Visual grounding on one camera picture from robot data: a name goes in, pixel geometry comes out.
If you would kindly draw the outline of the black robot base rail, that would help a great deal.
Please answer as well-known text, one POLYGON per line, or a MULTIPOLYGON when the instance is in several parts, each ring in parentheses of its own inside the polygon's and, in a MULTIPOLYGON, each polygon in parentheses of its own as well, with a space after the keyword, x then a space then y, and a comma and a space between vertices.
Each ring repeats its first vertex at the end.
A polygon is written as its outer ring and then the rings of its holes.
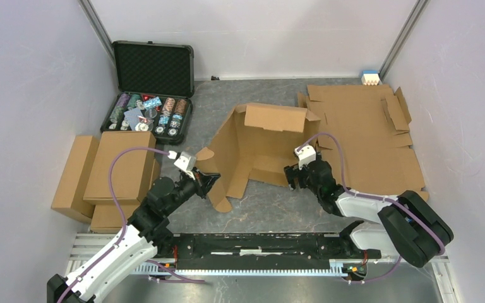
POLYGON ((325 270, 331 260, 380 259, 334 233, 176 234, 153 260, 177 270, 325 270))

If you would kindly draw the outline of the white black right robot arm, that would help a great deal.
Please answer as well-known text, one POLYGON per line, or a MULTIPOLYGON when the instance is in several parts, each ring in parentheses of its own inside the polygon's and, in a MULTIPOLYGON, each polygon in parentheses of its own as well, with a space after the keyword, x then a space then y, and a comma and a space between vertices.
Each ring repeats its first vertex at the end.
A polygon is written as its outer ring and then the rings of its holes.
POLYGON ((305 165, 286 166, 284 174, 290 189, 309 189, 325 212, 359 218, 375 227, 367 241, 358 235, 359 227, 340 239, 340 251, 348 258, 370 249, 376 233, 381 232, 381 245, 393 248, 406 262, 420 268, 442 255, 454 239, 448 224, 415 191, 380 196, 353 190, 337 183, 331 165, 320 158, 305 165))

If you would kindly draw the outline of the black poker chip case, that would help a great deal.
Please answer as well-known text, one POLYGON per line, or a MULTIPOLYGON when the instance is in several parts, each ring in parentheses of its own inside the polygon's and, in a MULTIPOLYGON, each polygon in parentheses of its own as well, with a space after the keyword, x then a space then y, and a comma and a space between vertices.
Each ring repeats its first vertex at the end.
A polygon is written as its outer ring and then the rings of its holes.
POLYGON ((163 145, 184 141, 195 92, 190 45, 113 42, 119 93, 100 130, 135 131, 140 119, 163 145))

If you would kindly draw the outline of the white blue toy block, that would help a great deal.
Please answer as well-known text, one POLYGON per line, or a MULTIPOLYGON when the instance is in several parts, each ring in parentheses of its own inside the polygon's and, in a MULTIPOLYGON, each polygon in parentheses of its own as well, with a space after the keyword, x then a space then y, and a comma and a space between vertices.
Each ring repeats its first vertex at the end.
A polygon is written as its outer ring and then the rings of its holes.
POLYGON ((361 82, 366 86, 378 86, 381 84, 377 70, 364 70, 361 72, 361 82))

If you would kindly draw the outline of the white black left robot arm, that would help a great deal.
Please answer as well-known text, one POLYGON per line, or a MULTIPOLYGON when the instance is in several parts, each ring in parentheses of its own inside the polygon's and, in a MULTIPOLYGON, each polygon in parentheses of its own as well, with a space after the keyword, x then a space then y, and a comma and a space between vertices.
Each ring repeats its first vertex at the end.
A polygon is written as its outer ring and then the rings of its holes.
POLYGON ((220 178, 196 168, 180 179, 156 179, 122 229, 81 268, 47 282, 48 302, 102 302, 107 295, 149 259, 168 256, 173 249, 169 215, 192 196, 206 198, 220 178))

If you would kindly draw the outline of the lower flat cardboard sheet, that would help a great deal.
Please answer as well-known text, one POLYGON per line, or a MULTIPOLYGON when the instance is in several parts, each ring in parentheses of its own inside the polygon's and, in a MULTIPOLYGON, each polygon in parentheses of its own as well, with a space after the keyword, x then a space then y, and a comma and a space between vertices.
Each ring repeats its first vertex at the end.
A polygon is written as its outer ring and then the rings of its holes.
POLYGON ((316 142, 333 176, 370 194, 417 192, 425 181, 412 149, 412 120, 400 89, 389 85, 309 85, 298 105, 320 118, 316 142))

